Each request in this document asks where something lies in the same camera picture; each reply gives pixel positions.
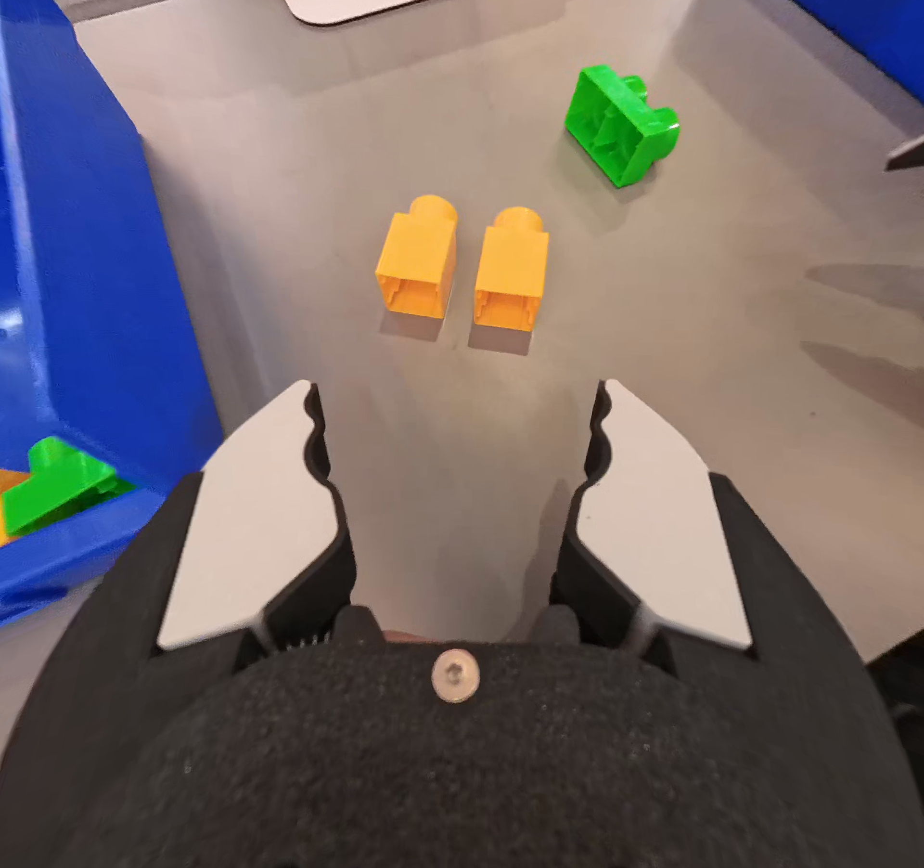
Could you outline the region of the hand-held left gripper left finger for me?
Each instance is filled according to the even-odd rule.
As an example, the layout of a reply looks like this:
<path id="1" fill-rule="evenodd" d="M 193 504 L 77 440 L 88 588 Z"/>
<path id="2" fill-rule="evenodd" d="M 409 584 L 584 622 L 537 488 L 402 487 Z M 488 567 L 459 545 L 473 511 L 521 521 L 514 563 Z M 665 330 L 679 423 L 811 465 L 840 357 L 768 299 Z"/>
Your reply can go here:
<path id="1" fill-rule="evenodd" d="M 269 652 L 324 641 L 357 578 L 324 433 L 319 389 L 299 380 L 205 463 L 161 649 L 234 631 Z"/>

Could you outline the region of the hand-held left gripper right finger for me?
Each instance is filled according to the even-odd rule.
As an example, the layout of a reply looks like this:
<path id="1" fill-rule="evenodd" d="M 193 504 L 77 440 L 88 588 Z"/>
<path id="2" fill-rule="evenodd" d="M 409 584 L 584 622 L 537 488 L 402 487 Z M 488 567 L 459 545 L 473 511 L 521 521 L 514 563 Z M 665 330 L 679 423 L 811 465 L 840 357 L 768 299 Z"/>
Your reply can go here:
<path id="1" fill-rule="evenodd" d="M 591 643 L 645 654 L 662 631 L 753 644 L 706 463 L 615 379 L 598 383 L 585 480 L 571 497 L 551 597 Z"/>

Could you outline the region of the yellow toy block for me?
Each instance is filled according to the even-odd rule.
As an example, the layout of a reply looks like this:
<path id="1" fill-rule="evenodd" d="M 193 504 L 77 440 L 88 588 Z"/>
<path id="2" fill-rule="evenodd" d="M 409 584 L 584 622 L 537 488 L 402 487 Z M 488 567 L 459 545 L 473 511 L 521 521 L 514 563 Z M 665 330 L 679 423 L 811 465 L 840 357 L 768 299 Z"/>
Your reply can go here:
<path id="1" fill-rule="evenodd" d="M 21 472 L 17 470 L 1 469 L 1 485 L 0 485 L 0 493 L 1 493 L 1 516 L 0 516 L 1 540 L 0 540 L 0 544 L 1 544 L 1 547 L 17 539 L 16 536 L 10 535 L 7 531 L 6 515 L 5 515 L 5 508 L 4 508 L 4 497 L 9 490 L 18 486 L 22 482 L 27 481 L 29 479 L 29 476 L 30 476 L 30 473 L 28 471 Z"/>
<path id="2" fill-rule="evenodd" d="M 533 331 L 544 295 L 549 242 L 534 210 L 509 207 L 496 215 L 482 241 L 474 324 Z"/>
<path id="3" fill-rule="evenodd" d="M 444 319 L 456 270 L 454 206 L 437 195 L 395 213 L 375 268 L 388 311 Z"/>

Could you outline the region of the green toy block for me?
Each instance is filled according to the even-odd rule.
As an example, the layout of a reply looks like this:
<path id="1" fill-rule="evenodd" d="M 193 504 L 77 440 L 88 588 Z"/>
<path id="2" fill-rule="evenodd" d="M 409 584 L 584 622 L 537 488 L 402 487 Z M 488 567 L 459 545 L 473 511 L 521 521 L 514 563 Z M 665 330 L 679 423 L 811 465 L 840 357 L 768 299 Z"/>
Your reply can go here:
<path id="1" fill-rule="evenodd" d="M 134 491 L 115 467 L 56 436 L 29 448 L 29 479 L 4 497 L 6 527 L 17 538 Z"/>
<path id="2" fill-rule="evenodd" d="M 577 79 L 565 129 L 616 188 L 641 182 L 676 148 L 676 111 L 650 106 L 643 78 L 608 65 L 586 66 Z"/>

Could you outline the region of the grey desk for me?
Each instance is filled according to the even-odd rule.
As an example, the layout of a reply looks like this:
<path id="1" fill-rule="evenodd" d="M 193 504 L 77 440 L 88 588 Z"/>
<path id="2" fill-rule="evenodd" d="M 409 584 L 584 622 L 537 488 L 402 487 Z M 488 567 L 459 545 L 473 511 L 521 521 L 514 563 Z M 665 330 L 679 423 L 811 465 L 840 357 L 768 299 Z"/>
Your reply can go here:
<path id="1" fill-rule="evenodd" d="M 788 0 L 433 0 L 312 28 L 283 0 L 65 12 L 145 139 L 226 432 L 318 384 L 356 599 L 514 639 L 547 597 L 596 384 L 728 475 L 871 659 L 922 629 L 922 103 Z M 618 189 L 565 128 L 637 75 L 676 148 Z M 458 215 L 445 318 L 375 268 Z M 532 332 L 473 322 L 509 207 L 549 234 Z"/>

